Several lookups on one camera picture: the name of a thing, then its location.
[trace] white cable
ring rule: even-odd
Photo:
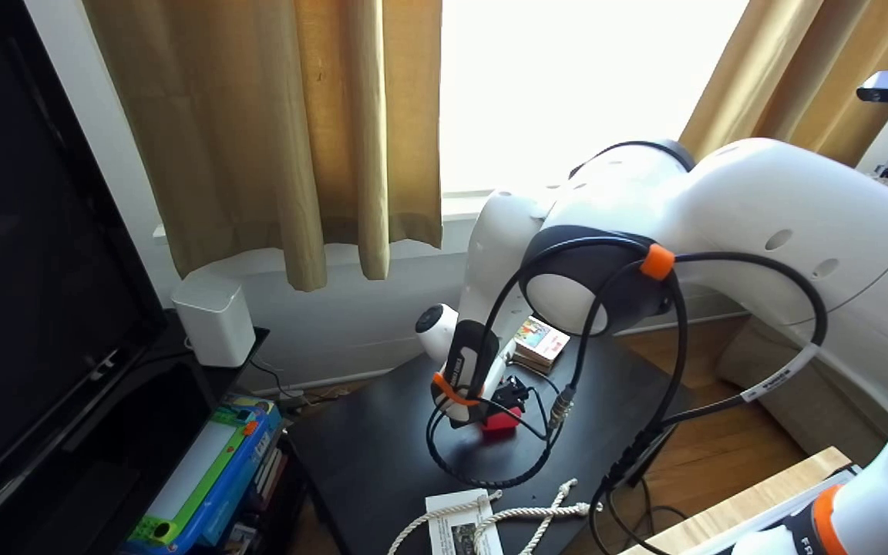
[[[505,508],[505,512],[497,512],[493,517],[488,517],[483,525],[475,527],[475,541],[501,525],[501,522],[510,522],[510,517],[571,517],[571,515],[590,515],[590,503],[574,503],[574,505],[557,505],[557,508],[549,508],[549,505],[519,505],[519,508]]]
[[[493,503],[493,500],[501,500],[501,497],[503,497],[503,490],[493,490],[493,493],[479,497],[479,500],[462,503],[462,505],[446,505],[446,508],[440,508],[440,512],[422,512],[422,515],[413,517],[402,532],[394,532],[394,541],[392,541],[392,546],[389,546],[389,555],[394,555],[394,551],[404,546],[404,541],[406,541],[421,525],[427,525],[427,522],[431,522],[431,517],[446,517],[446,515],[460,515],[460,512],[470,512],[470,508],[481,508],[481,505],[488,505],[488,503]]]
[[[554,503],[549,503],[549,508],[557,508],[557,505],[565,503],[565,497],[574,490],[574,484],[576,484],[576,479],[565,481],[565,484],[557,487]],[[531,538],[531,543],[520,548],[520,555],[533,555],[533,548],[541,546],[549,522],[552,522],[552,515],[546,515],[546,517],[541,522],[541,527],[533,531],[533,538]]]
[[[800,369],[807,368],[807,362],[813,362],[821,353],[818,341],[807,341],[801,353],[797,353],[783,368],[777,368],[772,377],[759,378],[755,386],[751,386],[746,392],[741,392],[741,399],[746,405],[759,402],[762,394],[773,392],[777,386],[790,381]]]

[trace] red object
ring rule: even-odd
[[[503,412],[488,415],[488,418],[481,422],[481,435],[483,435],[483,438],[510,438],[510,435],[516,435],[516,427],[519,427],[519,415],[520,415],[520,412],[525,412],[520,407],[513,407],[513,410],[503,410]]]

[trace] black cord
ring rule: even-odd
[[[682,141],[630,139],[630,141],[614,141],[614,144],[595,151],[590,161],[576,162],[576,167],[569,172],[569,180],[574,180],[581,171],[587,171],[587,167],[590,167],[592,161],[597,161],[603,154],[618,151],[618,148],[630,148],[630,144],[662,151],[662,154],[668,154],[675,162],[682,162],[687,172],[693,171],[693,158],[690,158],[690,151],[687,151]]]
[[[751,261],[751,265],[762,265],[762,267],[772,267],[772,270],[783,275],[810,303],[810,310],[813,310],[810,341],[824,346],[826,326],[831,326],[826,305],[824,305],[821,294],[813,291],[813,285],[801,270],[797,270],[792,265],[783,265],[779,259],[769,259],[769,255],[755,255],[755,254],[690,254],[690,255],[680,255],[680,261]],[[729,410],[729,407],[736,407],[736,405],[746,405],[744,394],[729,394],[722,402],[712,402],[712,405],[667,415],[662,427],[675,427],[675,422],[685,422],[685,418],[710,415],[710,412],[720,412],[720,410]]]
[[[611,493],[618,490],[622,474],[638,461],[638,456],[667,433],[667,427],[659,427],[659,422],[662,422],[662,415],[667,415],[682,378],[685,378],[685,368],[687,368],[687,321],[690,318],[687,318],[687,303],[685,303],[685,294],[682,294],[675,270],[667,279],[667,288],[668,288],[675,321],[680,321],[680,353],[675,353],[672,374],[668,374],[667,392],[659,394],[653,415],[648,418],[648,427],[634,435],[634,441],[622,449],[622,456],[611,465],[609,479],[603,479],[603,484],[592,493],[590,505],[597,505],[597,500],[609,497],[611,515],[614,515]],[[595,512],[590,512],[590,531],[592,531],[595,546],[603,551],[609,551],[603,538],[597,538],[597,527],[595,527]]]
[[[648,525],[652,531],[646,538],[653,538],[656,532],[653,493],[646,474],[638,479],[638,490],[642,490],[642,517],[634,522],[634,531]]]
[[[606,503],[609,515],[618,522],[618,527],[625,532],[630,543],[638,543],[642,548],[653,551],[653,555],[667,555],[662,548],[656,548],[653,543],[642,541],[618,512],[618,505],[611,503],[611,493],[609,493],[609,503]]]
[[[281,378],[281,374],[273,369],[273,368],[261,368],[261,365],[252,362],[252,357],[250,357],[250,368],[260,369],[260,374],[265,374],[265,377],[273,377],[273,381],[279,386],[279,399],[281,399],[281,392],[285,392],[285,378]]]
[[[652,512],[668,512],[675,515],[680,522],[687,522],[687,512],[675,508],[675,505],[652,505]]]
[[[488,405],[488,407],[497,410],[497,412],[505,412],[510,418],[516,418],[519,427],[525,427],[525,428],[527,428],[531,435],[538,435],[541,441],[549,441],[549,433],[541,433],[541,428],[531,427],[525,415],[513,412],[513,407],[505,407],[505,405],[501,405],[501,402],[492,402],[492,399],[481,399],[481,405]]]
[[[611,237],[611,239],[606,239],[606,237],[597,237],[597,239],[583,237],[583,239],[565,239],[565,243],[546,249],[546,255],[565,254],[565,249],[574,249],[574,247],[595,247],[595,243],[603,243],[603,247],[606,247],[606,243],[611,243],[611,247],[634,247],[634,243],[622,243],[622,239],[618,239],[618,237]],[[597,291],[606,291],[606,288],[611,288],[614,280],[625,279],[625,270],[632,270],[634,265],[642,265],[642,259],[632,259],[632,261],[625,261],[622,267],[618,267],[618,270],[611,270],[609,279],[603,279],[603,288],[597,288]],[[505,303],[510,291],[519,285],[520,275],[525,275],[525,267],[513,270],[513,279],[503,285],[497,303],[492,305],[492,313],[488,313],[483,330],[493,330],[493,321],[497,321],[497,313],[501,313],[501,305]],[[541,405],[546,433],[541,435],[541,433],[531,427],[531,433],[533,433],[541,441],[546,441],[546,446],[542,446],[542,452],[538,456],[538,461],[533,461],[527,473],[520,473],[520,474],[516,474],[516,479],[505,479],[505,481],[483,481],[483,479],[460,474],[453,465],[446,465],[445,456],[440,456],[440,449],[437,449],[437,443],[434,443],[434,433],[437,433],[437,427],[440,427],[440,418],[445,418],[445,405],[446,405],[446,399],[434,405],[434,410],[431,410],[431,415],[428,415],[428,427],[427,427],[427,443],[428,443],[431,459],[434,459],[446,474],[453,474],[453,479],[460,479],[460,481],[467,481],[467,484],[475,484],[475,487],[516,487],[516,484],[525,484],[527,479],[533,479],[533,474],[546,465],[554,441],[561,438],[561,428],[565,428],[565,418],[569,418],[569,410],[571,410],[576,381],[581,381],[583,368],[587,368],[587,346],[590,346],[590,337],[592,337],[595,313],[597,313],[597,299],[592,299],[592,305],[590,305],[590,310],[587,310],[587,325],[583,325],[581,346],[576,346],[576,354],[574,354],[571,381],[569,381],[565,389],[557,389],[552,378],[546,378],[546,381],[557,392],[557,399],[554,399],[552,415],[546,415],[546,410],[542,410],[542,405]],[[685,362],[685,357],[680,357],[680,369],[672,374],[672,377],[675,377],[675,386],[668,386],[668,392],[662,394],[662,405],[668,405],[672,394],[680,392],[680,378],[682,378],[682,374],[685,374],[685,369],[682,369],[682,368],[685,368],[682,362]]]

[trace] television screen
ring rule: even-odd
[[[161,313],[21,3],[0,3],[0,473]]]

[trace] box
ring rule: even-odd
[[[256,346],[246,295],[238,280],[196,270],[173,305],[203,368],[242,368]]]

